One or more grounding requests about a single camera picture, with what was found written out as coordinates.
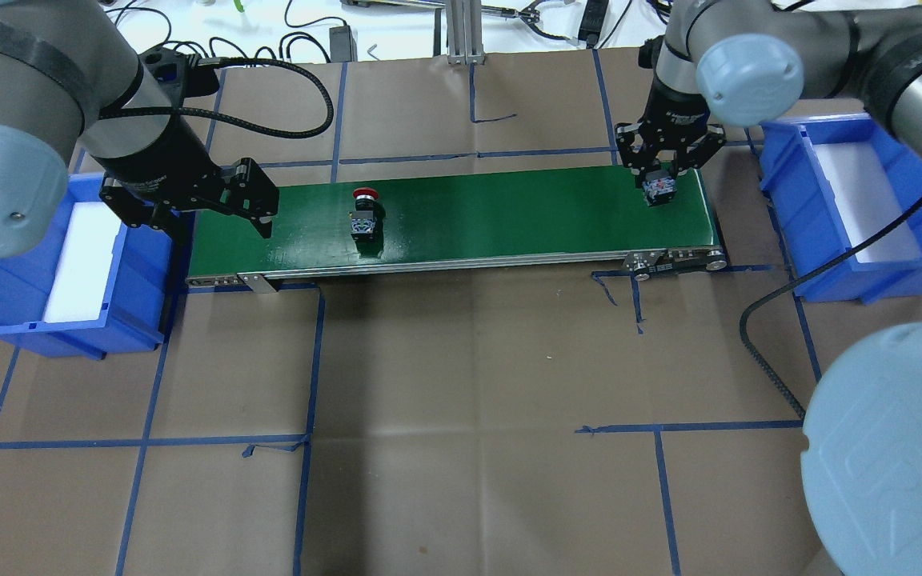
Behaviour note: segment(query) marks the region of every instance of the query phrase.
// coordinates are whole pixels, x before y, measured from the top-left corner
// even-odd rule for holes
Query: blue plastic bin
[[[102,313],[86,322],[42,322],[62,242],[77,202],[98,201],[101,174],[70,178],[44,240],[30,252],[0,259],[0,340],[47,357],[154,350],[165,298],[171,242],[147,227],[120,226]]]
[[[870,142],[901,208],[922,196],[922,160],[867,114],[764,123],[761,186],[771,194],[784,241],[800,276],[852,248],[813,146]],[[922,253],[922,208],[908,220]],[[796,289],[809,302],[859,298],[863,303],[922,294],[922,258],[859,262],[855,256]]]

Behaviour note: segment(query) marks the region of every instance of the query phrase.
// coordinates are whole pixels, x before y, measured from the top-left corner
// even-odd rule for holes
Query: black cable
[[[106,10],[106,14],[110,14],[110,12],[117,12],[117,11],[120,12],[120,14],[117,14],[117,15],[116,15],[116,19],[113,21],[114,25],[120,26],[120,21],[121,21],[121,19],[123,19],[123,15],[126,13],[127,10],[129,10],[130,7],[133,6],[136,2],[138,2],[138,0],[130,0],[130,1],[129,1],[128,3],[126,3],[126,5],[124,5],[124,7],[122,7],[122,8],[112,8],[112,10]]]
[[[287,0],[287,7],[283,10],[283,22],[287,25],[287,28],[307,28],[308,26],[317,25],[319,22],[325,21],[340,21],[341,25],[347,26],[347,21],[340,18],[340,16],[323,16],[322,18],[316,18],[314,21],[305,22],[305,23],[290,23],[290,5],[294,3],[294,0]]]
[[[167,44],[172,44],[174,50],[179,50],[180,48],[186,46],[190,48],[191,52],[194,52],[195,55],[202,56],[202,58],[209,58],[208,50],[205,49],[205,46],[194,42],[194,40],[167,40],[166,42],[160,42],[153,46],[157,47],[166,47]]]
[[[315,87],[319,88],[319,94],[322,95],[323,101],[326,103],[326,119],[323,120],[323,123],[319,124],[318,127],[311,128],[311,130],[279,130],[266,126],[260,126],[259,124],[254,124],[234,116],[228,116],[228,114],[213,112],[213,110],[202,110],[200,108],[183,108],[183,106],[179,106],[178,108],[167,108],[167,106],[149,106],[149,108],[129,108],[123,110],[115,110],[114,112],[107,114],[100,114],[99,119],[110,120],[113,118],[132,118],[138,116],[195,116],[198,118],[208,118],[210,120],[215,120],[216,122],[231,124],[237,126],[238,128],[257,132],[257,134],[274,136],[274,138],[289,139],[313,138],[314,136],[318,136],[319,134],[325,132],[326,128],[329,128],[333,124],[333,99],[330,98],[329,90],[323,86],[322,80],[319,80],[315,74],[308,72],[308,70],[304,70],[301,68],[301,66],[296,66],[293,65],[293,63],[283,62],[279,61],[278,59],[270,58],[221,58],[219,64],[216,65],[215,68],[231,68],[231,66],[253,65],[277,66],[277,68],[291,70],[291,72],[300,74],[304,78],[307,78],[307,80],[312,84],[315,84]]]
[[[130,6],[130,4],[127,4],[126,6],[122,8],[112,8],[112,10],[106,10],[106,14],[110,14],[110,12],[120,12],[120,15],[116,18],[116,22],[114,22],[116,23],[116,26],[118,26],[118,24],[120,23],[120,18],[123,18],[123,12],[126,12],[128,10],[134,10],[138,12],[151,12],[152,14],[158,14],[162,16],[162,18],[166,19],[166,28],[167,28],[166,39],[160,42],[160,44],[169,42],[169,39],[173,37],[173,21],[169,19],[169,16],[166,15],[166,12],[163,12],[161,10],[155,10],[154,8],[146,8],[143,6]]]
[[[216,58],[215,43],[217,40],[219,40],[219,42],[222,42],[224,44],[233,46],[235,50],[237,50],[238,52],[240,52],[242,56],[244,56],[244,58],[249,58],[247,52],[245,52],[240,46],[238,46],[237,44],[234,44],[230,40],[226,40],[226,38],[223,38],[221,36],[213,36],[212,38],[208,39],[208,49],[210,52],[212,52],[212,58]]]
[[[608,41],[611,40],[611,36],[614,36],[614,33],[618,32],[618,26],[621,26],[621,21],[625,19],[625,14],[628,14],[629,8],[632,7],[632,3],[634,1],[635,0],[628,0],[628,4],[625,4],[625,10],[622,10],[621,15],[618,16],[618,22],[614,22],[614,28],[611,28],[611,33],[607,34],[607,37],[604,38],[603,42],[601,42],[600,44],[596,44],[596,48],[593,48],[593,49],[599,50],[599,48],[603,48],[604,45],[607,44]]]
[[[275,52],[272,51],[272,48],[270,48],[270,47],[268,47],[268,46],[263,46],[263,47],[261,47],[261,48],[258,48],[258,49],[255,51],[254,58],[258,58],[259,55],[262,54],[263,51],[266,51],[266,50],[268,51],[268,54],[270,54],[270,55],[272,56],[272,59],[276,59],[276,58],[277,58],[277,55],[275,55]]]
[[[822,266],[817,267],[816,270],[813,270],[809,274],[805,274],[802,278],[797,278],[789,282],[788,284],[776,289],[775,291],[769,293],[763,298],[756,300],[756,302],[751,303],[746,310],[743,310],[742,318],[739,318],[739,337],[742,338],[743,346],[746,346],[746,350],[749,350],[749,354],[753,357],[753,360],[760,365],[760,368],[764,369],[764,373],[771,379],[771,382],[775,384],[776,389],[782,394],[784,400],[789,402],[792,410],[799,416],[800,419],[806,417],[806,410],[799,404],[798,398],[795,398],[795,395],[792,394],[792,391],[789,390],[789,387],[784,384],[784,380],[780,379],[778,372],[775,372],[775,369],[771,366],[771,363],[768,362],[767,358],[764,358],[764,355],[760,353],[760,350],[757,349],[756,344],[753,343],[752,339],[749,337],[749,317],[751,317],[754,311],[760,309],[761,306],[766,305],[772,299],[778,298],[778,296],[791,292],[797,287],[809,282],[813,278],[820,276],[823,273],[828,272],[828,270],[833,269],[833,267],[840,265],[840,263],[845,262],[859,254],[859,252],[866,250],[877,241],[881,240],[887,234],[891,234],[893,230],[897,227],[903,225],[906,220],[908,220],[919,208],[922,207],[922,196],[919,200],[915,201],[912,206],[908,208],[901,216],[892,220],[892,223],[889,223],[888,226],[883,227],[877,234],[871,236],[867,240],[862,241],[858,246],[845,251],[843,254],[836,256],[829,260],[829,262],[824,263]]]
[[[286,58],[289,61],[289,59],[291,59],[290,46],[297,40],[304,40],[310,42],[311,44],[315,44],[315,46],[319,48],[319,51],[322,51],[323,58],[326,59],[326,63],[330,62],[329,52],[326,52],[326,48],[323,48],[322,43],[315,39],[315,36],[312,36],[307,32],[303,32],[302,30],[296,30],[295,32],[286,34],[284,37],[279,39],[279,57]]]
[[[791,4],[790,6],[787,6],[787,7],[782,8],[782,11],[783,11],[783,12],[791,12],[792,10],[798,10],[798,9],[801,8],[801,7],[804,7],[804,6],[806,6],[806,5],[812,4],[813,2],[816,2],[816,0],[799,0],[799,1],[798,1],[797,3],[795,3],[795,4]]]

